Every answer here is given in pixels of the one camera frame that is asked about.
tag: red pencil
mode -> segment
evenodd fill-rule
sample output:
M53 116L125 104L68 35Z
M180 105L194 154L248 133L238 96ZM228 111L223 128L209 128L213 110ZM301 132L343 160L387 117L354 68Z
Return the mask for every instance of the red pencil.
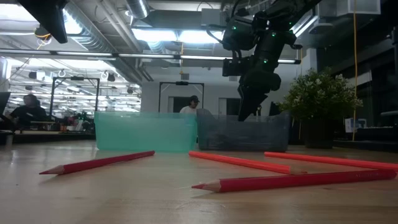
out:
M255 168L255 169L268 170L268 171L278 172L281 174L306 174L307 173L307 172L299 170L299 169L294 169L290 166L273 164L270 162L252 161L249 159L240 159L240 158L235 158L235 157L220 156L220 155L216 155L216 154L195 152L195 151L190 151L189 155L193 156L193 157L198 157L201 159L209 159L212 161L225 162L228 164L245 166L245 167L250 167L250 168Z
M59 174L59 175L60 174L70 174L72 172L78 172L78 171L82 171L82 170L92 169L95 167L105 166L105 165L112 164L115 162L130 161L130 160L138 159L141 157L153 156L154 154L155 154L155 151L147 151L147 152L138 152L138 153L123 155L123 156L109 157L109 158L104 158L104 159L94 159L92 161L76 162L73 164L60 165L60 166L54 167L53 169L43 171L39 174Z
M279 153L279 152L265 152L264 154L267 157L296 159L296 160L310 161L310 162L323 162L327 164L338 164L338 165L355 166L355 167L363 167L370 169L392 169L398 171L398 164L390 164L385 162L361 161L354 159L341 159L341 158L324 157L324 156L306 156L306 155Z
M214 180L206 184L192 186L193 189L214 192L235 192L243 190L277 189L321 184L340 184L370 180L393 179L393 170L366 170L354 172L335 172L328 174L283 175L274 177L246 177Z

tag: teal plastic bin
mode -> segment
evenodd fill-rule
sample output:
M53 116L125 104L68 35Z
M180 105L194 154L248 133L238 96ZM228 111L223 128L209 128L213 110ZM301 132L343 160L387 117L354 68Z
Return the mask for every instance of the teal plastic bin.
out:
M193 114L96 112L97 148L187 152L197 139Z

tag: transparent plastic container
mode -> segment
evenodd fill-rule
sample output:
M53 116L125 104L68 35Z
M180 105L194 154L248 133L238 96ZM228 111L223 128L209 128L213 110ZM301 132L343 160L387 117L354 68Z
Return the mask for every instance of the transparent plastic container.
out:
M285 152L289 141L290 113L252 116L212 115L197 110L198 143L202 150Z
M187 152L197 140L193 114L96 112L95 128L100 150Z

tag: plant pot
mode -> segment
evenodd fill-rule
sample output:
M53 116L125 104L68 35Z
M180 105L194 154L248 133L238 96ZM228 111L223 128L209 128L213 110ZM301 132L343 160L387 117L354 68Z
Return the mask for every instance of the plant pot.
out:
M302 134L307 148L331 149L333 132L332 120L310 119L302 122Z

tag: potted plant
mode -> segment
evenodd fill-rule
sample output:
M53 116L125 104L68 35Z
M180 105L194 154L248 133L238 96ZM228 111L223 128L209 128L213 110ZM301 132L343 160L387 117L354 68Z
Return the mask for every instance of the potted plant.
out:
M341 123L362 106L354 92L354 86L342 75L333 78L330 68L319 73L310 69L295 78L279 109L289 110L294 119L302 122L306 147L332 148L334 123Z

